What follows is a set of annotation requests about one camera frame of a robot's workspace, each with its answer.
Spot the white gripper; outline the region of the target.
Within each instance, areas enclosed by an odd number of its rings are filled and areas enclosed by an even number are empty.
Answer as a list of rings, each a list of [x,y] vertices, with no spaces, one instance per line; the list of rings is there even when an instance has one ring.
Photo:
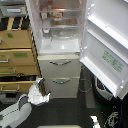
[[[38,78],[36,86],[31,86],[28,93],[28,101],[34,105],[39,105],[44,102],[49,102],[51,92],[47,95],[44,87],[44,78]]]

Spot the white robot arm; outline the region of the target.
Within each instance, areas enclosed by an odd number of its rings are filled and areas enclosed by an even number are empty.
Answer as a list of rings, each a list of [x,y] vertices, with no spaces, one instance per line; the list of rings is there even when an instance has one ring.
[[[33,105],[49,102],[50,93],[44,95],[41,89],[44,81],[44,78],[37,78],[27,94],[22,94],[15,104],[0,112],[0,128],[16,128],[28,118]]]

